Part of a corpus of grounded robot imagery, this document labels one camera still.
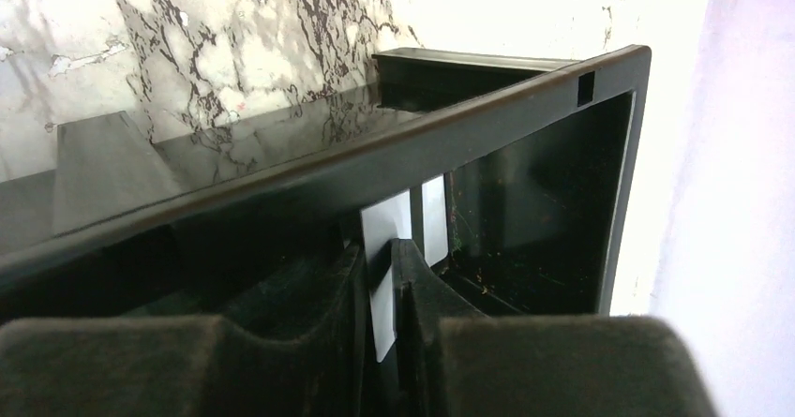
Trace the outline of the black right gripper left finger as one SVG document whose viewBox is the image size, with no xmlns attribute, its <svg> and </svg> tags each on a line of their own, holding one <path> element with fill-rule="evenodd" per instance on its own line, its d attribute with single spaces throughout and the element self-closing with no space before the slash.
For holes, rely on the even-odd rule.
<svg viewBox="0 0 795 417">
<path fill-rule="evenodd" d="M 5 416 L 355 416 L 365 256 L 304 264 L 224 315 L 20 319 L 1 329 Z"/>
</svg>

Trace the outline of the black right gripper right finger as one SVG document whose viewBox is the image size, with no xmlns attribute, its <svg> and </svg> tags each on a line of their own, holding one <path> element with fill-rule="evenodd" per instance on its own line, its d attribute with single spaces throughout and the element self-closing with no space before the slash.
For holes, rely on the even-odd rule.
<svg viewBox="0 0 795 417">
<path fill-rule="evenodd" d="M 714 416 L 683 341 L 649 317 L 489 317 L 390 242 L 403 416 Z"/>
</svg>

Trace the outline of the silver crest card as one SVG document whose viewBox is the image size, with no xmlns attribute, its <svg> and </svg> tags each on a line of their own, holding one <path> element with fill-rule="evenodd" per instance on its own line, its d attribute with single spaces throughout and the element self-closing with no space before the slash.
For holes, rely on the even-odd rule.
<svg viewBox="0 0 795 417">
<path fill-rule="evenodd" d="M 395 299 L 390 242 L 413 240 L 432 266 L 447 257 L 448 217 L 445 184 L 437 176 L 360 213 L 367 260 L 370 314 L 375 359 L 383 362 L 394 345 Z"/>
</svg>

